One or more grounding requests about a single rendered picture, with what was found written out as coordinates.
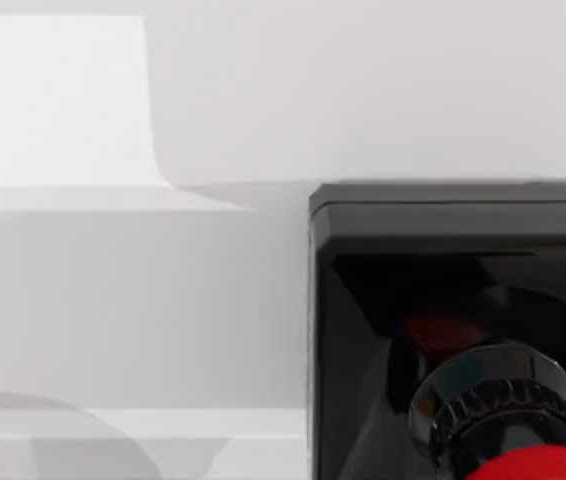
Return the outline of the black square box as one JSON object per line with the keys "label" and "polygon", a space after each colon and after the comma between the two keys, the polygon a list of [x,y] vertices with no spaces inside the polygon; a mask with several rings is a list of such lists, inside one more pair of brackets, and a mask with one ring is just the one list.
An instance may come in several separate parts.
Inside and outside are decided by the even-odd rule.
{"label": "black square box", "polygon": [[311,480],[435,480],[387,398],[399,322],[494,285],[566,300],[566,182],[325,184],[309,279]]}

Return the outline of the black ribbed bottle, red top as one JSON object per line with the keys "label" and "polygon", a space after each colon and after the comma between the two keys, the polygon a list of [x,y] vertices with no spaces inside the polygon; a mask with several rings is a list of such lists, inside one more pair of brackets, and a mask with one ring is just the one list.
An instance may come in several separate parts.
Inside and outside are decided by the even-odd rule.
{"label": "black ribbed bottle, red top", "polygon": [[506,454],[566,448],[566,300],[494,285],[405,315],[387,398],[435,480]]}

